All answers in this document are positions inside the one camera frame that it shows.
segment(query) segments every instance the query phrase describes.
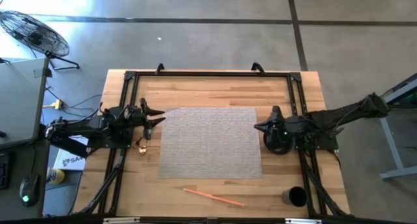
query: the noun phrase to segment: gray floor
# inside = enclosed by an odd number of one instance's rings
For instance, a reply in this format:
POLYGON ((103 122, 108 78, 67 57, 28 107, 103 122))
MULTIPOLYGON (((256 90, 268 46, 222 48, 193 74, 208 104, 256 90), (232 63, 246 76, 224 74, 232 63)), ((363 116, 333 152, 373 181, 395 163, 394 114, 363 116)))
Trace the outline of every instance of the gray floor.
MULTIPOLYGON (((301 20, 417 19, 415 0, 295 3, 301 20)), ((291 19, 288 0, 5 0, 0 9, 70 16, 291 19)), ((47 24, 70 44, 67 58, 81 65, 81 70, 54 72, 48 81, 52 91, 68 104, 100 94, 110 68, 156 68, 164 63, 170 69, 248 69, 258 61, 266 70, 300 70, 292 25, 47 24)), ((329 109, 355 102, 369 92, 382 94, 417 71, 417 27, 301 26, 300 31, 308 68, 319 72, 329 109)), ((33 57, 7 34, 0 33, 0 44, 0 57, 33 57)), ((95 108, 99 99, 89 100, 84 106, 95 108)), ((53 101, 46 93, 45 103, 53 101)), ((392 113, 389 118, 405 165, 416 165, 417 158, 416 145, 410 144, 410 133, 404 130, 405 125, 415 125, 412 114, 392 113)), ((59 115, 44 110, 44 121, 59 115)), ((395 168, 379 121, 349 124, 338 142, 351 212, 359 217, 417 222, 417 176, 389 182, 379 178, 379 173, 395 168)), ((50 165, 56 153, 56 149, 51 150, 50 165)), ((77 179, 74 173, 66 183, 77 179)), ((74 190, 74 186, 67 186, 47 191, 44 212, 66 214, 74 190)))

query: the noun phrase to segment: computer mouse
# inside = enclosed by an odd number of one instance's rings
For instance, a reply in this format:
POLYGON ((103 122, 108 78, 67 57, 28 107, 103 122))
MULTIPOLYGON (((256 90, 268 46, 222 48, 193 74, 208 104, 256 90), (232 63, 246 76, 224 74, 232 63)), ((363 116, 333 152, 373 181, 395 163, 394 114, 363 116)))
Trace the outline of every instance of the computer mouse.
POLYGON ((23 178, 20 184, 20 202, 26 207, 35 205, 39 200, 40 178, 37 174, 31 174, 23 178))

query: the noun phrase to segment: wooden table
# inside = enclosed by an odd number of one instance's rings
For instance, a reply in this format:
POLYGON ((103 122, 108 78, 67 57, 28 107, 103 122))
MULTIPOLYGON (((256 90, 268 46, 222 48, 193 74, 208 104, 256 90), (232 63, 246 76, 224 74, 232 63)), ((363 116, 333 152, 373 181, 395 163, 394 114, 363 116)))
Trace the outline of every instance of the wooden table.
MULTIPOLYGON (((102 97, 103 108, 119 104, 125 71, 109 70, 102 97)), ((301 72, 301 75, 308 111, 325 109, 318 73, 301 72)), ((128 89, 126 103, 131 91, 132 85, 128 89)), ((260 122, 269 116, 272 105, 279 105, 284 117, 291 115, 287 82, 280 77, 140 77, 136 104, 141 97, 146 98, 151 108, 164 111, 178 107, 255 107, 257 121, 260 122)), ((134 141, 141 137, 141 131, 140 127, 135 130, 134 141)), ((159 125, 152 134, 152 140, 147 142, 148 151, 143 156, 134 148, 128 150, 118 216, 307 217, 306 207, 295 208, 281 201, 283 191, 303 185, 297 152, 277 156, 266 149, 259 133, 262 179, 159 178, 161 134, 162 126, 159 125), (247 206, 237 207, 214 201, 186 193, 182 188, 195 189, 247 206)), ((87 158, 75 211, 86 206, 102 185, 108 154, 109 150, 100 149, 87 158)), ((337 160, 327 151, 317 151, 317 159, 323 186, 340 208, 349 213, 337 160)), ((110 187, 108 206, 112 193, 113 185, 110 187)), ((315 193, 313 200, 318 210, 315 193)))

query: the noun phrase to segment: black cup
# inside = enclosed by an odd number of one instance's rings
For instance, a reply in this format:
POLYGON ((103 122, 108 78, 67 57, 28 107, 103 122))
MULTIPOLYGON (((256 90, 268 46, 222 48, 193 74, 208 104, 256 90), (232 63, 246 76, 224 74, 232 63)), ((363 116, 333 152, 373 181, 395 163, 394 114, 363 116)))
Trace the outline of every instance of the black cup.
POLYGON ((293 187, 282 193, 282 201, 284 204, 303 207, 307 203, 307 193, 303 188, 293 187))

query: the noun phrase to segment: fan stand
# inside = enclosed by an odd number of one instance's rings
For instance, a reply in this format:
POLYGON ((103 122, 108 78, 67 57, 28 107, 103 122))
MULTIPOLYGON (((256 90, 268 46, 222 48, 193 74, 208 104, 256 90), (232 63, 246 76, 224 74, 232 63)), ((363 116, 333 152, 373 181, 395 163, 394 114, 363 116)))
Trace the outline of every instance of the fan stand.
POLYGON ((78 63, 75 63, 75 62, 73 62, 73 61, 69 61, 69 60, 67 60, 67 59, 64 59, 64 58, 58 57, 58 56, 56 56, 56 55, 52 54, 50 51, 45 52, 45 56, 49 59, 49 62, 50 62, 51 66, 52 66, 52 68, 53 68, 54 70, 67 70, 67 69, 73 69, 73 68, 79 69, 79 65, 78 65, 78 63), (59 59, 59 60, 65 61, 65 62, 67 62, 67 63, 74 64, 75 66, 68 66, 68 67, 56 68, 56 67, 53 65, 53 63, 52 63, 51 59, 59 59))

